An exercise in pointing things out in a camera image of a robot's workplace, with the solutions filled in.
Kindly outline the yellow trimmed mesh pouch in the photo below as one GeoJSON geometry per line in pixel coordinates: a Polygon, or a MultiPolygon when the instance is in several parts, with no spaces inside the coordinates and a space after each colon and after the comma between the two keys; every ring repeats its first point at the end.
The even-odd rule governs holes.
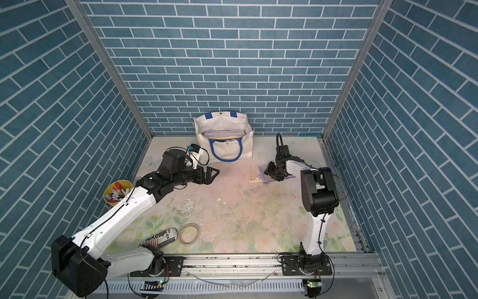
{"type": "Polygon", "coordinates": [[[248,180],[250,183],[262,183],[265,164],[248,165],[248,180]]]}

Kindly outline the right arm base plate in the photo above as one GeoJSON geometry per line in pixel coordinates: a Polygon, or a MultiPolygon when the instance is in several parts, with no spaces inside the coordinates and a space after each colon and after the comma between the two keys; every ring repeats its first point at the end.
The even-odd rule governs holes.
{"type": "Polygon", "coordinates": [[[325,254],[302,255],[302,254],[278,254],[277,261],[281,264],[284,276],[299,275],[332,275],[332,264],[330,258],[325,254]]]}

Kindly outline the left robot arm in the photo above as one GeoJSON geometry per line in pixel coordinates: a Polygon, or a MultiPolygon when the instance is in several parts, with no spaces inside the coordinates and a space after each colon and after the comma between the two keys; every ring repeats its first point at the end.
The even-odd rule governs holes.
{"type": "Polygon", "coordinates": [[[146,210],[177,186],[211,184],[220,173],[196,166],[186,151],[168,149],[157,171],[139,179],[132,191],[94,223],[72,237],[61,235],[51,245],[52,275],[78,297],[85,297],[108,279],[132,272],[150,276],[166,271],[164,253],[149,244],[118,255],[107,255],[110,244],[146,210]]]}

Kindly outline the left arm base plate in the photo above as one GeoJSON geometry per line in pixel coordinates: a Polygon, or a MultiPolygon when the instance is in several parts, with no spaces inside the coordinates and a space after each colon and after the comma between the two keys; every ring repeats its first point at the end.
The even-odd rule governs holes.
{"type": "Polygon", "coordinates": [[[131,277],[180,277],[185,258],[183,256],[165,256],[155,259],[153,263],[142,271],[129,274],[131,277]]]}

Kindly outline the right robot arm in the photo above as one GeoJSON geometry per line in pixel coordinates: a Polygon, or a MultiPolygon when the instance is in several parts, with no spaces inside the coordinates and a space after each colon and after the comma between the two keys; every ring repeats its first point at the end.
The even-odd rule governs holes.
{"type": "Polygon", "coordinates": [[[340,201],[331,169],[308,165],[291,155],[288,146],[277,145],[275,161],[268,163],[265,174],[275,181],[289,176],[300,179],[302,204],[309,213],[309,222],[298,258],[302,267],[322,264],[326,256],[322,247],[326,224],[340,201]]]}

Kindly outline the purple trimmed mesh pouch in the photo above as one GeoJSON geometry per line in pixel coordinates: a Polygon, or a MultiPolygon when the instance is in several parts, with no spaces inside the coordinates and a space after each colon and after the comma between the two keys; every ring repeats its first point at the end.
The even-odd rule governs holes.
{"type": "Polygon", "coordinates": [[[244,129],[237,130],[207,130],[202,135],[209,140],[234,140],[246,135],[244,129]]]}

